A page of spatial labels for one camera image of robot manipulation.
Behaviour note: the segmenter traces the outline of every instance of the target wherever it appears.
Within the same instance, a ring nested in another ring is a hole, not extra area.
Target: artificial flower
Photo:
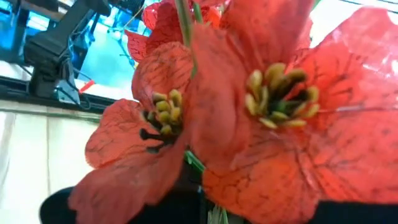
[[[217,27],[220,15],[217,17],[216,9],[209,4],[201,5],[203,22]],[[177,8],[174,0],[156,2],[144,9],[144,24],[152,30],[149,37],[125,30],[127,35],[127,49],[130,56],[140,62],[158,46],[167,42],[183,42]]]
[[[69,198],[78,223],[127,223],[173,187],[188,143],[182,97],[191,74],[178,67],[189,66],[189,49],[178,42],[161,45],[136,70],[137,77],[145,73],[148,78],[136,87],[144,90],[140,100],[150,104],[121,99],[106,108],[86,145],[86,160],[95,170]]]
[[[312,4],[233,0],[228,31],[193,29],[190,145],[208,198],[253,223],[398,202],[398,26],[365,7],[296,60]]]

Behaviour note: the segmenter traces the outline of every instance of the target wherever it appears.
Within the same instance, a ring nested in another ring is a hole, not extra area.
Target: red flower
[[[78,223],[127,223],[145,204],[158,203],[177,180],[187,143],[181,97],[191,71],[174,66],[192,67],[187,48],[171,42],[155,49],[136,72],[148,76],[136,86],[145,89],[139,98],[154,105],[121,99],[105,110],[86,145],[86,159],[96,169],[69,198]]]
[[[190,145],[210,200],[253,223],[398,202],[398,27],[362,8],[295,61],[312,2],[234,0],[228,32],[194,28]]]
[[[204,22],[210,22],[213,27],[217,27],[220,17],[216,16],[215,9],[209,4],[201,6],[203,6]],[[174,0],[163,0],[146,7],[143,19],[145,25],[152,30],[149,37],[125,30],[128,37],[127,48],[135,61],[140,62],[164,43],[183,42]]]

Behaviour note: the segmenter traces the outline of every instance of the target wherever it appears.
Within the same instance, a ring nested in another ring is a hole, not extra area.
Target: red artificial lily
[[[174,129],[182,128],[181,117],[175,116],[181,113],[175,112],[181,112],[183,104],[176,93],[184,93],[191,71],[177,72],[172,69],[176,66],[192,69],[189,49],[178,42],[155,49],[136,70],[137,77],[148,77],[137,86],[145,93],[139,99],[155,106],[121,99],[105,110],[86,145],[86,159],[95,170],[69,198],[78,223],[127,223],[145,204],[157,204],[177,180],[187,135]],[[167,95],[150,95],[147,90],[170,92],[169,101]]]
[[[217,17],[216,9],[212,5],[202,6],[204,23],[218,27],[220,16]],[[177,8],[174,0],[156,2],[144,9],[143,20],[145,25],[152,30],[149,37],[125,30],[128,37],[127,48],[130,56],[140,62],[158,46],[167,42],[183,42]]]
[[[312,4],[233,0],[227,32],[194,27],[190,145],[207,196],[253,223],[398,202],[398,27],[365,7],[296,61]]]

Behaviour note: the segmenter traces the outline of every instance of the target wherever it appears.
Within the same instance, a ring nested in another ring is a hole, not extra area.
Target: fabric flower
[[[148,76],[136,86],[144,90],[138,94],[143,104],[121,99],[105,110],[86,145],[86,159],[95,170],[69,198],[78,223],[127,223],[173,187],[188,143],[182,97],[191,74],[188,69],[179,72],[177,66],[192,69],[190,58],[181,43],[161,45],[136,71],[136,77]]]
[[[312,4],[234,0],[228,31],[194,27],[190,145],[209,199],[253,223],[398,202],[398,27],[361,8],[297,61]]]
[[[209,4],[201,6],[203,6],[204,23],[209,22],[217,27],[220,17],[217,17],[216,9]],[[127,49],[135,61],[140,62],[146,55],[164,43],[183,42],[174,0],[163,0],[146,7],[143,20],[144,24],[152,30],[149,37],[125,30],[128,37]]]

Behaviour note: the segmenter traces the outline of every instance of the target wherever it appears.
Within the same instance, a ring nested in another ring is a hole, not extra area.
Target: flower center
[[[252,116],[268,128],[279,126],[301,127],[305,118],[314,116],[320,105],[317,103],[319,90],[315,86],[291,92],[296,85],[307,79],[302,69],[293,69],[284,74],[286,65],[272,64],[265,73],[255,70],[248,78],[246,108]]]
[[[158,153],[162,147],[174,144],[182,131],[182,94],[178,90],[170,91],[168,96],[154,93],[152,101],[155,110],[143,111],[142,117],[152,125],[158,134],[148,133],[144,128],[140,130],[139,134],[142,140],[162,141],[157,146],[147,147],[148,152]]]

